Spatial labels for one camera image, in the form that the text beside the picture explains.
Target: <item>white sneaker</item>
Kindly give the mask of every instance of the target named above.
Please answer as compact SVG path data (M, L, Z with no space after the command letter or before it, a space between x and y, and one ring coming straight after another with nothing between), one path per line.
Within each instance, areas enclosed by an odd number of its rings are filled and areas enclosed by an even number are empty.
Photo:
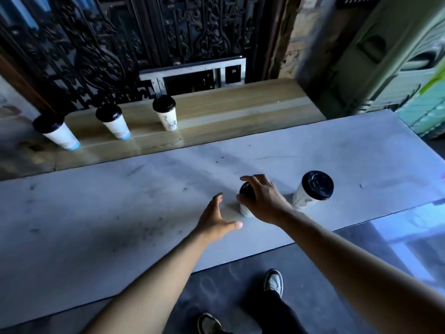
M277 269L269 269L264 276L264 292L269 290L277 292L280 298L283 296L283 277Z
M217 334L223 330L221 323L212 314L204 313L197 320L199 334Z

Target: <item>person's right hand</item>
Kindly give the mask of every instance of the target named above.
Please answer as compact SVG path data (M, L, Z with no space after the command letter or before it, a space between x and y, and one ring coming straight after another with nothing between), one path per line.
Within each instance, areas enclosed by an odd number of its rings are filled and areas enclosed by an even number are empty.
M252 200L244 195L237 195L236 199L246 206L258 219L276 225L279 224L286 214L294 211L265 174L242 176L240 179L252 185L256 200Z

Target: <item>cup's blue base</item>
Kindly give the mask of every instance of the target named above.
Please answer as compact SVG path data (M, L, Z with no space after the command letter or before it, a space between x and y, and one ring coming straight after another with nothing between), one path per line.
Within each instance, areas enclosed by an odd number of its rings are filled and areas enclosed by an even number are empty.
M75 149L77 149L81 144L79 142L76 143L75 146L73 146L72 148L68 149L69 151L73 151Z
M129 132L128 135L122 137L121 140L125 141L125 140L129 139L130 136L131 136L131 133Z

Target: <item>hand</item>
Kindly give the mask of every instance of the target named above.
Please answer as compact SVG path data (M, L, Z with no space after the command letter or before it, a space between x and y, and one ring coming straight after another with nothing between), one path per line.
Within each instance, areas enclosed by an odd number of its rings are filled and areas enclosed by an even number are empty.
M236 199L258 219L276 225L285 214L294 212L292 206L278 192L275 185L267 179L265 174L242 176L240 179L252 185L256 200L244 195L237 195Z
M209 242L217 241L228 232L242 228L241 221L226 221L221 217L219 203L223 201L223 194L212 198L203 214L199 218L194 232L203 234Z

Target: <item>metal frame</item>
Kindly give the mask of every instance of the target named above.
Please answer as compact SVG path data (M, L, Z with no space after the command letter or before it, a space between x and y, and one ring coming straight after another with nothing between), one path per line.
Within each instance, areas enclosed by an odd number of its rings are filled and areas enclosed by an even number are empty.
M232 67L235 65L241 65L241 81L236 83L226 83L226 67ZM221 60L214 60L212 62L198 62L191 63L186 66L176 65L173 67L165 67L159 69L152 69L148 71L142 71L139 73L141 80L150 80L153 84L153 90L157 96L167 95L167 89L165 88L164 78L170 76L190 74L192 72L200 72L205 70L213 70L213 78L215 81L215 88L225 88L231 85L244 84L246 79L246 58L231 57Z

